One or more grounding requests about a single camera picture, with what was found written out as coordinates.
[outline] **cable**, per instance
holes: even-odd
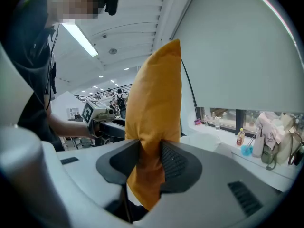
[[[182,62],[182,65],[184,66],[184,69],[185,69],[185,72],[186,72],[186,76],[187,76],[187,79],[188,79],[188,82],[189,82],[189,85],[190,85],[190,90],[191,90],[191,93],[192,93],[192,98],[193,98],[193,103],[194,103],[194,109],[195,109],[195,113],[196,113],[196,100],[195,100],[194,93],[193,93],[193,90],[192,90],[192,85],[191,85],[191,82],[190,82],[190,79],[189,79],[186,67],[184,65],[184,62],[182,60],[181,60],[181,62]]]
[[[46,107],[46,110],[48,110],[48,107],[49,107],[49,104],[51,103],[51,94],[52,94],[52,77],[50,77],[50,72],[51,72],[51,62],[52,62],[52,54],[53,54],[53,50],[54,50],[54,47],[55,47],[55,43],[57,41],[57,38],[58,38],[58,30],[59,30],[59,26],[60,24],[58,24],[58,27],[57,27],[57,31],[56,31],[56,35],[55,35],[55,39],[54,39],[54,43],[53,43],[53,46],[52,46],[52,49],[51,49],[51,53],[50,53],[50,60],[49,60],[49,65],[48,65],[48,70],[47,70],[47,85],[46,85],[46,88],[45,88],[45,91],[44,91],[44,95],[46,94],[47,92],[47,89],[48,89],[48,81],[50,80],[50,89],[49,89],[49,100],[48,100],[48,104],[47,104],[47,107]]]

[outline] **white wall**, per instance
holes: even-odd
[[[193,0],[174,37],[198,106],[304,112],[299,55],[262,0]]]
[[[190,85],[183,66],[181,66],[181,109],[180,109],[180,124],[181,131],[185,135],[191,135],[194,131],[190,126],[194,125],[196,119],[195,107]]]
[[[70,92],[66,91],[65,93],[56,97],[55,100],[52,100],[51,106],[54,114],[56,114],[61,120],[67,120],[67,108],[79,108],[79,113],[81,114],[85,104],[78,100]]]

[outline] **person in background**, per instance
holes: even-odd
[[[111,96],[111,90],[110,90],[110,88],[108,89],[108,92],[105,95],[106,95],[106,97]]]
[[[115,97],[113,97],[112,99],[115,102],[115,104],[118,105],[119,107],[121,118],[125,119],[125,114],[127,111],[128,95],[125,92],[122,92],[121,89],[118,89],[116,97],[117,100],[115,99]]]
[[[114,111],[114,114],[116,114],[116,108],[115,108],[115,105],[113,104],[113,101],[110,101],[110,106],[109,106],[111,109],[113,109]]]

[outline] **fluorescent light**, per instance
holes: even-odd
[[[62,24],[68,32],[78,41],[78,43],[92,56],[98,55],[98,52],[94,49],[91,43],[87,40],[77,25],[63,23]]]

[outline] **backpack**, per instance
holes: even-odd
[[[117,104],[120,110],[125,109],[125,99],[123,99],[123,94],[118,97]]]

